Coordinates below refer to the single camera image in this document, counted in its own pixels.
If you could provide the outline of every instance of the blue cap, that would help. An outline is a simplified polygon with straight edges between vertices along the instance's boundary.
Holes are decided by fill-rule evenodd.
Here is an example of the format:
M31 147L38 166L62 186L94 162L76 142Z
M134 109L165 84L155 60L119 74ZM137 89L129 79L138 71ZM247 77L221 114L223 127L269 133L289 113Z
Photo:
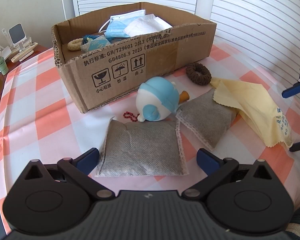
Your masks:
M154 94L163 106L174 112L178 108L179 93L173 84L162 77L150 78L140 85L140 89L147 90Z
M156 121L160 117L158 109L154 105L145 105L142 109L142 114L148 121Z

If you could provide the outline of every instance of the white wall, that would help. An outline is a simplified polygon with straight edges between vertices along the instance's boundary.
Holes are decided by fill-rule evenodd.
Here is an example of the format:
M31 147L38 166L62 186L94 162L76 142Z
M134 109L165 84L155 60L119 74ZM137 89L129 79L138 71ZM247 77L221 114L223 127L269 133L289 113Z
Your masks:
M1 30L21 23L32 41L51 48L50 29L64 20L61 0L0 0L0 45L8 45Z

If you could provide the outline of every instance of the duck toy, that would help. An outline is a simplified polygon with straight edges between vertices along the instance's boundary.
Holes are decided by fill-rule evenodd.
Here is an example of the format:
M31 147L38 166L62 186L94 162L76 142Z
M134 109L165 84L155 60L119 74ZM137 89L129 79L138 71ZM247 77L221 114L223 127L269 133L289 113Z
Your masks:
M189 100L189 94L179 94L176 84L162 77L150 78L138 89L136 106L138 121L160 121L175 113L179 104Z

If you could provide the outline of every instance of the ear loop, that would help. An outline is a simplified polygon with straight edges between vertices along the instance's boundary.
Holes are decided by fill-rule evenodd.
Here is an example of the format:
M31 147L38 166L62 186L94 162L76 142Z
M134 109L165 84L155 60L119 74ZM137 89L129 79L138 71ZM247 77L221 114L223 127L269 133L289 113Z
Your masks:
M105 24L103 24L102 26L101 26L101 28L100 28L100 30L99 30L99 33L104 33L104 32L106 32L106 30L104 30L104 31L102 31L102 29L107 25L107 23L109 23L110 22L110 19L109 20L107 20L106 22L105 22Z

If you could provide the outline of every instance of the wooden ring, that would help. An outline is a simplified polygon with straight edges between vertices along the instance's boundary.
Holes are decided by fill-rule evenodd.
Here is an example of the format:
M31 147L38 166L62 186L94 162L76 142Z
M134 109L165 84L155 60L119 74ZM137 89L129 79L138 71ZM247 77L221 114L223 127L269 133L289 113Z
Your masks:
M83 40L83 38L79 38L79 39L75 39L73 41L70 41L67 45L67 48L71 51L80 50L82 40Z

